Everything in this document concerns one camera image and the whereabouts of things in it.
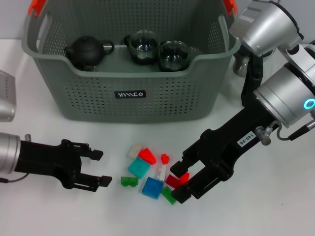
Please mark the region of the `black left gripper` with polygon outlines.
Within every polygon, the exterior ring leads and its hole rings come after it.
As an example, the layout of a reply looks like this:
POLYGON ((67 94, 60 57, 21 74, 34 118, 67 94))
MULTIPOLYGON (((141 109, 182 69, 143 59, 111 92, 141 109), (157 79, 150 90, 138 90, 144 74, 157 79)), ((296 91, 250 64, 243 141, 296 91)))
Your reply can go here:
POLYGON ((19 158, 14 171, 55 177, 66 189, 96 192, 112 181, 109 176, 92 176, 81 173, 81 157, 99 161, 103 151, 92 150, 89 144, 63 139, 57 146, 21 142, 19 158))

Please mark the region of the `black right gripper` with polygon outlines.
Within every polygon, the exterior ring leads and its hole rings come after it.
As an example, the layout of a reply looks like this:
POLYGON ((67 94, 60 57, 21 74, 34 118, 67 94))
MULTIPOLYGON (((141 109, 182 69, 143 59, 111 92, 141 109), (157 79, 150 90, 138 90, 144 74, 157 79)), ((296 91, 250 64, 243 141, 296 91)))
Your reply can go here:
POLYGON ((220 181, 230 179, 238 158, 259 142, 254 130, 258 126, 266 128, 275 120, 263 105, 255 102, 220 128, 206 130, 183 152, 182 160, 173 164, 170 172, 181 177, 199 160, 206 168, 174 189, 171 196, 183 204, 191 196, 199 199, 220 181))

